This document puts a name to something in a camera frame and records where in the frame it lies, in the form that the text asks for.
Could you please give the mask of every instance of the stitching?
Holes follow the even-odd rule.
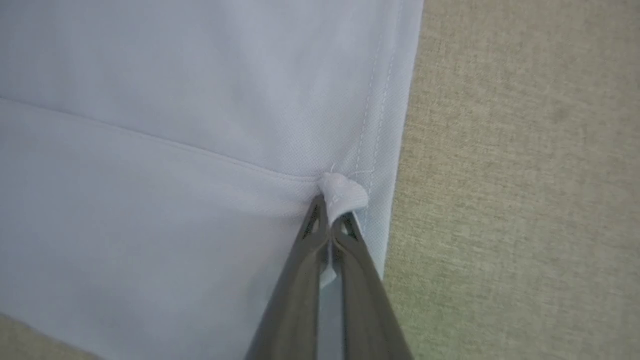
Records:
[[[35,105],[32,105],[32,104],[28,104],[26,102],[5,99],[4,97],[0,97],[0,101],[6,101],[8,103],[14,103],[16,105],[23,106],[25,108],[31,108],[31,110],[36,110],[36,111],[40,111],[40,112],[51,112],[51,113],[57,113],[57,114],[61,114],[61,115],[66,115],[62,119],[68,120],[68,121],[74,121],[74,122],[77,122],[79,124],[89,125],[89,126],[92,126],[92,127],[103,128],[103,129],[105,129],[107,131],[117,132],[117,133],[120,133],[121,135],[125,135],[125,136],[131,137],[131,138],[135,138],[135,139],[141,139],[141,140],[146,140],[146,141],[150,141],[150,142],[160,143],[160,144],[168,146],[168,147],[173,147],[174,149],[178,149],[178,150],[182,150],[182,151],[186,151],[186,152],[191,152],[193,154],[198,154],[198,155],[205,156],[207,158],[215,159],[215,160],[218,160],[218,161],[223,161],[225,163],[229,163],[229,164],[235,165],[237,167],[245,168],[247,170],[251,170],[251,171],[254,171],[254,172],[269,176],[269,177],[274,177],[276,179],[281,179],[281,180],[285,180],[285,181],[291,181],[291,182],[295,182],[295,183],[314,183],[314,182],[317,182],[319,180],[319,176],[314,176],[314,177],[311,177],[311,176],[295,176],[295,175],[289,175],[289,174],[283,174],[283,173],[280,173],[280,172],[275,172],[273,170],[269,170],[267,168],[260,167],[258,165],[253,165],[251,163],[247,163],[247,162],[244,162],[244,161],[241,161],[241,160],[238,160],[238,159],[230,158],[229,156],[226,156],[226,155],[218,154],[217,152],[213,152],[213,151],[210,151],[210,150],[207,150],[207,149],[203,149],[201,147],[187,145],[187,144],[180,143],[180,142],[175,142],[173,140],[161,138],[159,136],[142,133],[140,131],[133,130],[133,129],[127,129],[126,127],[122,127],[122,126],[108,124],[108,123],[100,121],[100,120],[95,120],[95,119],[91,119],[91,118],[88,118],[88,117],[83,117],[83,116],[76,115],[76,114],[69,113],[69,112],[65,112],[65,111],[50,110],[50,109],[47,109],[47,108],[42,108],[40,106],[35,106]]]
[[[394,25],[394,34],[397,33],[398,24],[400,23],[400,16],[402,15],[403,8],[404,8],[404,0],[400,0],[400,6],[398,8],[398,13],[396,15],[396,24]],[[396,59],[397,43],[398,41],[394,43],[393,50],[391,51],[391,59],[389,60],[389,71],[387,74],[387,80],[385,82],[385,92],[382,95],[382,103],[380,106],[380,121],[378,122],[378,136],[376,138],[376,146],[374,147],[374,152],[373,152],[373,165],[371,167],[371,177],[369,180],[369,188],[367,189],[367,195],[369,196],[369,198],[371,198],[371,188],[373,187],[373,174],[376,171],[376,164],[378,162],[378,150],[380,149],[382,125],[385,120],[385,105],[387,102],[387,94],[389,92],[389,83],[391,80],[391,74],[393,73],[393,69],[394,69],[394,61]],[[364,226],[362,228],[363,233],[367,232],[367,225],[369,225],[369,208],[370,206],[367,206],[367,209],[364,212]]]
[[[369,115],[369,105],[371,100],[371,92],[373,90],[373,77],[376,75],[376,65],[378,64],[378,55],[380,53],[380,47],[382,44],[382,35],[384,34],[384,30],[380,31],[380,37],[378,37],[378,48],[376,49],[376,55],[373,58],[373,67],[371,69],[371,79],[369,80],[369,89],[367,90],[367,100],[365,100],[364,106],[364,118],[362,119],[362,129],[360,130],[360,142],[358,143],[358,156],[356,158],[356,171],[358,171],[358,167],[360,166],[360,153],[362,152],[362,143],[364,141],[364,129],[367,124],[367,116]]]

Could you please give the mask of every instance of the light blue fabric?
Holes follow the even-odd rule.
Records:
[[[3,1],[0,311],[107,359],[241,358],[331,170],[382,273],[421,8]]]

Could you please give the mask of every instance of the metal tongs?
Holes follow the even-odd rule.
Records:
[[[353,213],[330,227],[316,197],[262,316],[247,360],[312,360],[317,356],[319,276],[341,266],[344,359],[412,359]]]

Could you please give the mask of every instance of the seam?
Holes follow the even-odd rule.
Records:
[[[394,35],[397,36],[397,30],[398,30],[398,24],[400,23],[400,16],[402,15],[402,10],[404,8],[404,0],[400,0],[400,6],[398,7],[398,12],[396,15],[396,23],[394,24]],[[374,152],[373,152],[373,165],[371,166],[371,176],[370,176],[370,180],[369,180],[369,187],[367,189],[367,195],[369,196],[369,198],[371,198],[371,189],[373,188],[373,175],[376,171],[376,165],[378,162],[378,150],[380,149],[380,138],[382,136],[382,125],[384,123],[385,120],[385,105],[387,102],[387,95],[389,93],[389,83],[391,80],[391,74],[393,73],[393,69],[394,69],[394,62],[396,60],[396,50],[397,50],[397,39],[394,42],[394,46],[393,46],[393,50],[391,51],[391,58],[389,60],[389,70],[388,70],[388,74],[387,74],[387,80],[385,82],[385,91],[382,95],[382,103],[380,105],[380,121],[378,122],[378,135],[376,137],[376,145],[374,147]],[[365,209],[365,213],[364,213],[364,226],[362,227],[362,232],[366,233],[367,232],[367,226],[369,225],[369,208],[370,206],[367,206],[367,209]]]
[[[376,55],[373,58],[373,67],[371,68],[371,79],[369,79],[369,89],[367,90],[367,99],[365,100],[364,106],[364,117],[362,118],[362,128],[360,130],[360,141],[358,143],[358,155],[356,157],[356,171],[358,171],[358,167],[360,166],[360,153],[362,152],[362,143],[364,142],[364,133],[365,126],[367,124],[367,116],[369,115],[369,105],[371,104],[371,92],[373,90],[373,78],[376,75],[376,66],[378,64],[378,55],[380,54],[380,47],[382,45],[382,36],[385,31],[382,29],[380,31],[380,36],[378,37],[378,47],[376,49]]]
[[[201,147],[197,147],[197,146],[193,146],[193,145],[187,145],[187,144],[180,143],[180,142],[175,142],[173,140],[161,138],[161,137],[156,136],[156,135],[150,135],[150,134],[142,133],[141,131],[129,129],[129,128],[126,128],[126,127],[113,125],[113,124],[108,124],[107,122],[91,119],[89,117],[76,115],[76,114],[73,114],[73,113],[70,113],[70,112],[66,112],[66,111],[51,110],[51,109],[43,108],[41,106],[35,106],[35,105],[29,104],[29,103],[26,103],[26,102],[22,102],[22,101],[15,101],[15,100],[10,100],[10,99],[5,99],[4,97],[0,97],[0,100],[2,100],[4,102],[7,102],[7,103],[10,103],[10,104],[14,103],[16,105],[23,106],[25,108],[31,108],[31,110],[36,110],[36,111],[40,111],[40,112],[51,112],[51,113],[57,113],[57,114],[60,114],[60,115],[66,115],[66,116],[63,117],[63,119],[65,119],[65,120],[74,121],[74,122],[77,122],[79,124],[86,124],[88,126],[103,128],[103,129],[105,129],[107,131],[117,132],[117,133],[120,133],[121,135],[125,135],[125,136],[128,136],[130,138],[141,139],[141,140],[146,140],[146,141],[150,141],[150,142],[159,143],[161,145],[165,145],[165,146],[168,146],[168,147],[173,147],[174,149],[182,150],[182,151],[185,151],[185,152],[190,152],[190,153],[193,153],[193,154],[198,154],[198,155],[201,155],[201,156],[205,156],[207,158],[211,158],[211,159],[222,161],[222,162],[225,162],[225,163],[228,163],[228,164],[231,164],[231,165],[235,165],[237,167],[245,168],[247,170],[251,170],[253,172],[260,173],[262,175],[266,175],[266,176],[269,176],[269,177],[274,177],[276,179],[281,179],[281,180],[295,182],[295,183],[314,183],[314,182],[316,182],[316,181],[318,181],[320,179],[319,176],[295,176],[295,175],[283,174],[281,172],[276,172],[276,171],[273,171],[273,170],[269,170],[267,168],[260,167],[258,165],[247,163],[247,162],[242,161],[242,160],[231,158],[231,157],[226,156],[226,155],[218,154],[217,152],[213,152],[213,151],[210,151],[210,150],[207,150],[207,149],[203,149]]]

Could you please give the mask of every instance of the beige fabric surface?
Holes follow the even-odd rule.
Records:
[[[427,0],[385,285],[417,359],[640,356],[640,2]],[[88,359],[0,317],[0,359]]]

